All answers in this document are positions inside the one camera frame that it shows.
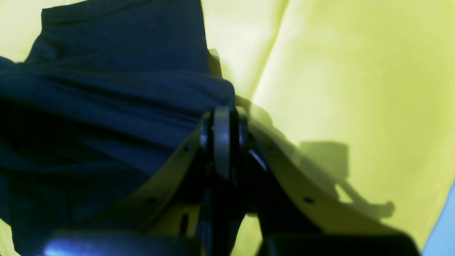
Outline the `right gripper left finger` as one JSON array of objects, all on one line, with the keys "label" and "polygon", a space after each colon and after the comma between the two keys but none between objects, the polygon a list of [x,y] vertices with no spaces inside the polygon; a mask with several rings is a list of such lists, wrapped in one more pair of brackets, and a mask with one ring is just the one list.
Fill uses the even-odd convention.
[{"label": "right gripper left finger", "polygon": [[216,107],[164,167],[118,203],[56,233],[44,256],[203,256],[200,199],[232,182],[232,110]]}]

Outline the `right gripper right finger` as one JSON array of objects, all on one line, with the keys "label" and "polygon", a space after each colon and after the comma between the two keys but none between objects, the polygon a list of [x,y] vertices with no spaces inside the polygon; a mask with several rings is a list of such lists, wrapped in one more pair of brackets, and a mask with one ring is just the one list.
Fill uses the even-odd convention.
[{"label": "right gripper right finger", "polygon": [[418,256],[405,233],[320,189],[273,138],[237,107],[232,117],[232,181],[257,214],[259,256]]}]

